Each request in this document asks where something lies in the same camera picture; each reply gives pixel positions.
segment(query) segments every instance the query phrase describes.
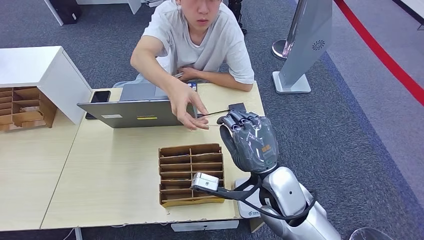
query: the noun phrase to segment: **white label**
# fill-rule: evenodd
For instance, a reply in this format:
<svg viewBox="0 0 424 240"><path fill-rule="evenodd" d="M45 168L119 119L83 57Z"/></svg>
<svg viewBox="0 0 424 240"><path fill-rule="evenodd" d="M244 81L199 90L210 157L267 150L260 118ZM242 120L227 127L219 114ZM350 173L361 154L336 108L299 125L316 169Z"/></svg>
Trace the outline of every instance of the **white label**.
<svg viewBox="0 0 424 240"><path fill-rule="evenodd" d="M122 118L119 114L111 114L111 115L102 115L104 119L120 119Z"/></svg>

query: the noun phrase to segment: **cable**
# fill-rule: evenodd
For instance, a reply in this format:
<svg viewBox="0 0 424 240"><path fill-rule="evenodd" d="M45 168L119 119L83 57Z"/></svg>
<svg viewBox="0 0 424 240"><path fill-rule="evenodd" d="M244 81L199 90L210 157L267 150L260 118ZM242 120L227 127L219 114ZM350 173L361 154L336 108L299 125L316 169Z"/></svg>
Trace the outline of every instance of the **cable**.
<svg viewBox="0 0 424 240"><path fill-rule="evenodd" d="M227 109L227 110L216 111L216 112L212 112L212 113L208 113L208 114L201 114L201 113L198 113L198 114L197 114L197 117L198 117L198 118L202 118L202 117L206 117L206 116L210 116L210 115L226 113L226 112L229 112L229 111L230 111L230 110L229 110L229 109Z"/></svg>
<svg viewBox="0 0 424 240"><path fill-rule="evenodd" d="M72 233L73 230L75 230L75 227L70 230L70 232L68 233L68 235L63 240L66 240L71 235L71 233Z"/></svg>
<svg viewBox="0 0 424 240"><path fill-rule="evenodd" d="M299 218L304 217L312 209L312 207L314 206L315 202L318 199L318 193L316 191L309 191L309 193L311 193L313 195L312 202L310 203L310 205L302 213L299 213L299 214L294 215L294 216L280 216L280 215L275 215L275 214L269 213L267 211L264 211L264 210L258 208L257 206L253 205L252 203L246 201L246 199L245 200L242 200L241 202L243 202L244 204L246 204L249 207L253 208L254 210L260 212L261 214L267 215L267 216L269 216L271 218L289 221L289 220L295 220L295 219L299 219Z"/></svg>

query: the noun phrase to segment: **cardboard sorting box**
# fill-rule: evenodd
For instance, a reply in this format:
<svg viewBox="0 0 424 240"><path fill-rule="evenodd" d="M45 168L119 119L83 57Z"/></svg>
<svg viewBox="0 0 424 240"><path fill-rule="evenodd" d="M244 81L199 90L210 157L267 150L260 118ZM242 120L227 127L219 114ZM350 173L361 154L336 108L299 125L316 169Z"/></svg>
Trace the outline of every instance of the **cardboard sorting box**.
<svg viewBox="0 0 424 240"><path fill-rule="evenodd" d="M223 203L223 198L190 189L193 176L199 172L219 178L219 186L224 187L224 161L218 143L160 148L162 207Z"/></svg>
<svg viewBox="0 0 424 240"><path fill-rule="evenodd" d="M51 128L57 109L37 87L0 88L0 131Z"/></svg>

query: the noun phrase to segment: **man's left arm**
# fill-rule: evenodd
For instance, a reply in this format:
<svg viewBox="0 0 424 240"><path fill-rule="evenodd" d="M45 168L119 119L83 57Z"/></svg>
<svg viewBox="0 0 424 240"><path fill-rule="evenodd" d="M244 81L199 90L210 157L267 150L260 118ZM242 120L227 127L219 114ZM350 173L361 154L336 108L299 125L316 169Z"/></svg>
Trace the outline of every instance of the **man's left arm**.
<svg viewBox="0 0 424 240"><path fill-rule="evenodd" d="M190 67L180 69L183 72L182 81L190 79L204 79L210 83L224 87L238 89L249 92L255 82L255 74L252 70L248 50L246 49L243 33L240 29L240 36L236 35L225 56L229 72L209 72L199 71Z"/></svg>
<svg viewBox="0 0 424 240"><path fill-rule="evenodd" d="M180 71L183 72L183 75L180 78L181 81L204 79L216 85L231 89L238 89L245 92L249 92L253 87L253 84L246 84L236 81L234 77L228 72L200 71L191 67L182 67Z"/></svg>

